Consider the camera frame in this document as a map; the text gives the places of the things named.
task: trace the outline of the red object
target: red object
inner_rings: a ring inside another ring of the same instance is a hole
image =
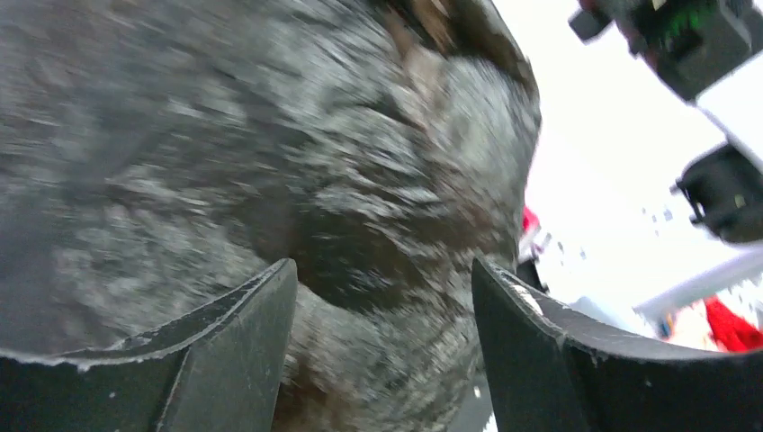
[[[541,226],[541,222],[538,220],[538,217],[535,216],[535,213],[530,211],[530,209],[525,207],[525,215],[522,220],[522,228],[524,228],[525,232],[527,232],[539,226]]]
[[[735,315],[716,297],[705,300],[705,307],[713,337],[728,351],[743,353],[763,347],[763,332]]]

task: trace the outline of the white surface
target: white surface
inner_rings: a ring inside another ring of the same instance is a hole
[[[558,269],[569,291],[564,295],[613,295],[635,304],[738,256],[683,215],[677,215],[680,235],[658,238],[641,214],[642,207],[652,212],[664,202],[685,205],[669,197],[669,186],[723,134],[632,58],[616,31],[583,45],[567,25],[577,1],[497,0],[497,6],[542,93],[543,131],[527,205],[555,237],[584,246],[588,255],[573,275]],[[758,57],[700,99],[756,146],[763,137],[761,72]]]

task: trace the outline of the gray floor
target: gray floor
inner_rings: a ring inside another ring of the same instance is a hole
[[[475,391],[469,394],[448,432],[482,432],[488,423],[493,406],[490,403],[488,380],[474,380]]]

